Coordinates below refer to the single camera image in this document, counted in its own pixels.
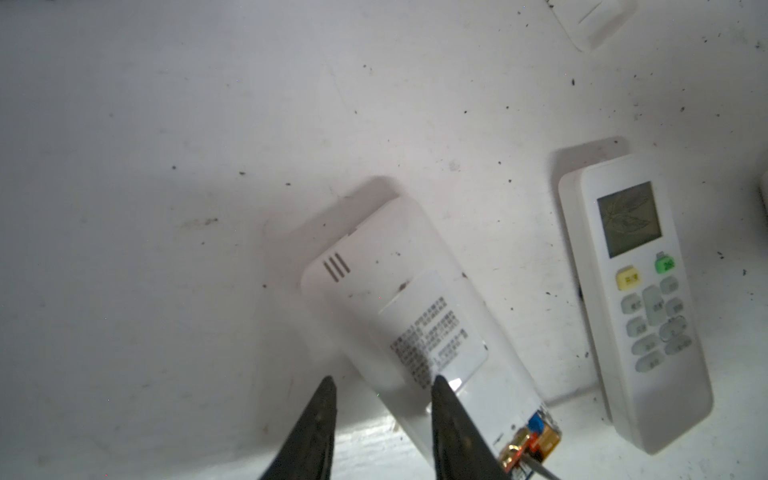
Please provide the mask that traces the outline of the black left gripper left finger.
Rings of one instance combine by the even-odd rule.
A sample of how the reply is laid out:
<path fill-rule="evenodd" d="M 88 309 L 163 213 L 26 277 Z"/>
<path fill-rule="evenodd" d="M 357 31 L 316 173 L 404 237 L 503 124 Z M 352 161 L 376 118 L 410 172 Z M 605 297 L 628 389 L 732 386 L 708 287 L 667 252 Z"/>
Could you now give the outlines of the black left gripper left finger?
<path fill-rule="evenodd" d="M 322 379 L 261 480 L 331 477 L 337 420 L 337 388 Z"/>

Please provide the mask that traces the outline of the orange black screwdriver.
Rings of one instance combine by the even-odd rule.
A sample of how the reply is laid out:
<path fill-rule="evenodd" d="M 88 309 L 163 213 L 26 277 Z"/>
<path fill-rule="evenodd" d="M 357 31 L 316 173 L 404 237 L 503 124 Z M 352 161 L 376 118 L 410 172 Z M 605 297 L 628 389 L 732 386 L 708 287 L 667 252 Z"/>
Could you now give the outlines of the orange black screwdriver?
<path fill-rule="evenodd" d="M 546 480 L 560 480 L 560 478 L 555 475 L 553 472 L 551 472 L 549 469 L 547 469 L 541 462 L 539 462 L 536 458 L 528 455 L 528 454 L 522 454 L 520 456 L 520 463 L 525 464 L 528 466 L 533 472 L 540 475 Z"/>

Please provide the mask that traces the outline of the white battery cover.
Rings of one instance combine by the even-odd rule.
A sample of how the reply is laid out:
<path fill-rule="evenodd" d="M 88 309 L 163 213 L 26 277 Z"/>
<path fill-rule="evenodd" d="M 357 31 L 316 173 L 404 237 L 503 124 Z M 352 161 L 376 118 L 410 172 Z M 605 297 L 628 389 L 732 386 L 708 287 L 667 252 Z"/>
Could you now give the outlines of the white battery cover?
<path fill-rule="evenodd" d="M 636 11 L 635 0 L 551 0 L 550 11 L 581 52 L 593 51 Z"/>

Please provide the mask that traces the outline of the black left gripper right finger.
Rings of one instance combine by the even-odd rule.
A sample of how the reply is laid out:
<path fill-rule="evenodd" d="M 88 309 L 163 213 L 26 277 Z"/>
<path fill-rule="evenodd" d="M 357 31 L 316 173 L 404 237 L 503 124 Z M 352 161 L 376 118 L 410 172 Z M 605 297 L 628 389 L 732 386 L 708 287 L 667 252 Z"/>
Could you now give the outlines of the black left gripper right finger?
<path fill-rule="evenodd" d="M 507 479 L 448 381 L 431 387 L 431 424 L 437 479 Z"/>

